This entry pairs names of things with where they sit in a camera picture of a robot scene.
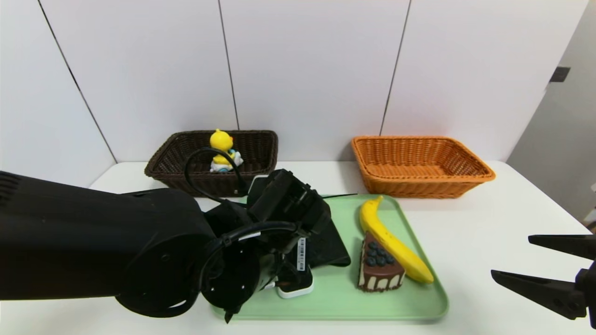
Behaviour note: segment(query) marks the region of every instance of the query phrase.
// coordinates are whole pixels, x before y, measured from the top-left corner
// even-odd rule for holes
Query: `table surface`
[[[146,163],[120,163],[91,188],[114,193],[161,188]],[[496,180],[459,199],[398,199],[449,296],[435,322],[240,321],[226,325],[199,297],[180,317],[129,312],[113,298],[2,302],[2,335],[118,334],[593,334],[587,318],[567,320],[497,285],[491,269],[573,281],[590,261],[527,242],[532,234],[587,234],[559,205],[502,162]],[[321,194],[366,193],[355,162],[278,162]],[[215,203],[199,199],[203,210]]]

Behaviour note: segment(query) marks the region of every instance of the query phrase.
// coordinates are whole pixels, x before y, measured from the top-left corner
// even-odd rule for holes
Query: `wicker basket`
[[[476,155],[448,137],[356,137],[352,148],[370,193],[457,198],[495,179]]]
[[[244,163],[238,167],[241,177],[250,185],[257,175],[271,173],[277,163],[277,135],[272,131],[227,131],[234,137],[234,149],[242,154]],[[145,174],[172,188],[194,197],[202,197],[184,178],[184,164],[196,150],[208,147],[213,131],[179,132],[170,136],[153,155]],[[209,172],[214,154],[204,153],[195,158],[190,177],[196,186],[218,197],[238,197],[238,180],[234,172]]]

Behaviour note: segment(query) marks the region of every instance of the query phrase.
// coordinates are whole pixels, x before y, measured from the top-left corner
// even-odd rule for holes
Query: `yellow duck figurine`
[[[211,139],[209,139],[209,144],[211,144],[212,148],[228,153],[230,158],[236,163],[236,166],[239,166],[244,161],[240,153],[232,149],[234,138],[224,131],[215,129],[215,132],[211,135]],[[228,160],[222,155],[215,156],[211,161],[211,172],[228,172],[233,169]]]

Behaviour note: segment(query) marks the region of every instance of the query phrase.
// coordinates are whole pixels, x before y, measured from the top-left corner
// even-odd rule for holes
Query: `sticker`
[[[298,271],[306,270],[306,237],[298,239],[298,260],[296,261]]]

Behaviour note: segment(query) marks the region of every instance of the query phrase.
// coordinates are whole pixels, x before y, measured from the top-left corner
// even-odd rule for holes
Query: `plastic tray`
[[[435,320],[447,313],[449,300],[439,277],[426,258],[398,203],[385,196],[378,216],[385,226],[429,266],[433,284],[404,279],[401,288],[383,293],[365,293],[356,288],[364,234],[359,207],[377,195],[329,198],[331,217],[342,237],[352,264],[346,268],[323,266],[313,270],[314,291],[305,296],[282,299],[275,289],[255,293],[234,320]],[[213,308],[224,317],[221,309]]]

